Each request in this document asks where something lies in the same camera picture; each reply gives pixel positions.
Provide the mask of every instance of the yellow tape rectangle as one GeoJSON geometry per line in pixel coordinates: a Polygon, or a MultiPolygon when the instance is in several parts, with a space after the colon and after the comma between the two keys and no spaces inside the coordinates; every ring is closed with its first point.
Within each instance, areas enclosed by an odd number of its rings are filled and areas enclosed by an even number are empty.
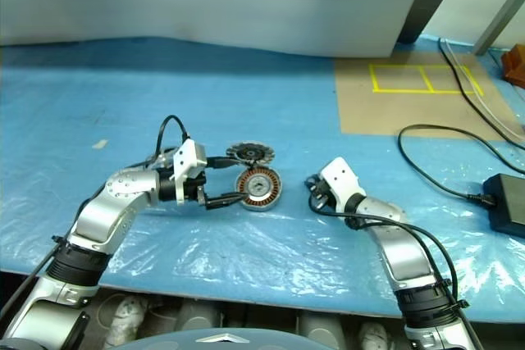
{"type": "MultiPolygon", "coordinates": [[[[461,94],[459,90],[440,90],[440,89],[434,89],[434,86],[432,85],[431,79],[428,77],[428,74],[426,73],[426,68],[449,68],[448,65],[392,65],[392,64],[368,64],[368,69],[370,71],[370,76],[372,78],[372,91],[375,93],[416,93],[416,94],[461,94]],[[421,74],[421,77],[423,79],[423,82],[425,83],[426,89],[388,89],[388,88],[382,88],[379,86],[379,82],[377,80],[377,74],[376,74],[376,68],[381,67],[390,67],[390,68],[417,68],[419,70],[419,73],[421,74]]],[[[481,96],[484,96],[483,90],[481,86],[479,86],[479,83],[474,78],[472,72],[468,69],[466,66],[461,66],[461,68],[465,71],[468,78],[471,80],[472,85],[474,88],[479,92],[481,96]]],[[[466,90],[466,94],[473,94],[474,92],[472,90],[466,90]]]]}

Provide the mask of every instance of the gray pole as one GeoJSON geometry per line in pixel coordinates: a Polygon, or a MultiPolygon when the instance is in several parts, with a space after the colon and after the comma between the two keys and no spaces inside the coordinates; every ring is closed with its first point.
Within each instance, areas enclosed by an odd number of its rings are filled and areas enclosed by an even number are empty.
{"type": "Polygon", "coordinates": [[[486,28],[481,37],[474,45],[473,52],[476,55],[483,55],[487,49],[494,43],[494,41],[501,34],[505,26],[512,20],[512,17],[519,8],[523,5],[525,0],[507,0],[498,13],[495,15],[491,24],[486,28]]]}

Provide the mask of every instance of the white cable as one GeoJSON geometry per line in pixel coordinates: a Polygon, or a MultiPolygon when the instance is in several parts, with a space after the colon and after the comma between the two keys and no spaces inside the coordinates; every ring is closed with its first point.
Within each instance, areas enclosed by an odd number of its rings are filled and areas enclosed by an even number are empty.
{"type": "Polygon", "coordinates": [[[455,63],[455,65],[461,70],[461,72],[463,73],[463,75],[465,76],[465,78],[467,79],[468,83],[470,84],[470,86],[472,87],[472,90],[474,92],[474,94],[476,95],[477,97],[477,100],[481,103],[481,105],[483,106],[483,108],[485,108],[485,111],[490,115],[492,116],[492,119],[494,119],[501,127],[503,127],[505,130],[507,130],[507,132],[509,132],[510,134],[512,134],[515,138],[517,139],[520,139],[522,141],[525,141],[525,137],[522,136],[522,135],[519,135],[519,134],[516,134],[514,133],[511,129],[509,129],[492,111],[491,109],[485,104],[485,102],[483,101],[482,99],[482,96],[479,94],[479,92],[477,91],[477,88],[476,86],[474,86],[474,83],[472,82],[471,78],[470,78],[470,75],[467,74],[467,72],[465,71],[465,69],[463,68],[463,65],[461,63],[459,63],[459,60],[458,58],[455,56],[454,54],[454,51],[452,51],[452,48],[450,47],[450,44],[449,44],[449,40],[445,40],[445,45],[447,47],[447,49],[449,50],[450,52],[450,55],[452,56],[452,59],[455,63]]]}

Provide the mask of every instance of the cardboard sheet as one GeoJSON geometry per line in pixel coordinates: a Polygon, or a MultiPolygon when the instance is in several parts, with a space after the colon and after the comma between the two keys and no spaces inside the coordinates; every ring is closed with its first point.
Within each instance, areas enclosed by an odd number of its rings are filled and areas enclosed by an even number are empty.
{"type": "MultiPolygon", "coordinates": [[[[524,135],[516,116],[475,56],[458,56],[483,102],[514,133],[524,135]]],[[[473,87],[459,73],[469,97],[479,106],[473,87]]],[[[484,139],[502,138],[466,103],[452,70],[438,53],[394,52],[388,59],[336,60],[340,127],[349,134],[393,134],[413,123],[460,127],[484,139]]],[[[447,131],[416,135],[466,138],[447,131]]]]}

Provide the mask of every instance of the orange object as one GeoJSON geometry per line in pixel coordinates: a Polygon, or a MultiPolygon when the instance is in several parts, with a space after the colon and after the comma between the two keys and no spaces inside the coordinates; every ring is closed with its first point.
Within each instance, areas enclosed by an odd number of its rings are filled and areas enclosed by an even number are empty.
{"type": "Polygon", "coordinates": [[[516,44],[502,55],[504,78],[525,89],[525,45],[516,44]]]}

